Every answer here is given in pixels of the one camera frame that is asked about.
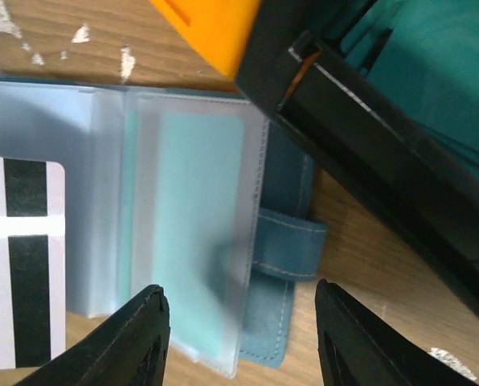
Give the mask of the teal credit card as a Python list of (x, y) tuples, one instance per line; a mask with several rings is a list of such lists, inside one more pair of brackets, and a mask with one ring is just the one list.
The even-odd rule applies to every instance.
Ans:
[(223, 340), (243, 142), (237, 117), (161, 116), (152, 278), (168, 297), (174, 340), (209, 357)]

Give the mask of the white credit card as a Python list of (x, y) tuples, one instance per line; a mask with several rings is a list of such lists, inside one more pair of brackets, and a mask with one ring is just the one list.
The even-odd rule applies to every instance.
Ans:
[(0, 157), (0, 370), (65, 348), (64, 168)]

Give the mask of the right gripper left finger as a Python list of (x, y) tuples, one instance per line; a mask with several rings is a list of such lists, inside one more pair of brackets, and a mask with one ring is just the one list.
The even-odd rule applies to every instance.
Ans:
[(19, 385), (161, 385), (170, 339), (163, 288), (148, 285)]

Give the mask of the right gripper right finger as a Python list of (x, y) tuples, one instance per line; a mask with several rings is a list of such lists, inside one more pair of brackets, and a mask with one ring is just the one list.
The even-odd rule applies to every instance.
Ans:
[(315, 308), (325, 385), (475, 384), (404, 338), (335, 283), (317, 283)]

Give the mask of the blue leather card holder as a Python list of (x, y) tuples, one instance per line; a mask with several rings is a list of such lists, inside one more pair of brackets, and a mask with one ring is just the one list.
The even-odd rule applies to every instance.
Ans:
[(0, 369), (56, 357), (67, 312), (113, 314), (149, 284), (194, 361), (279, 367), (327, 234), (313, 174), (238, 97), (0, 79)]

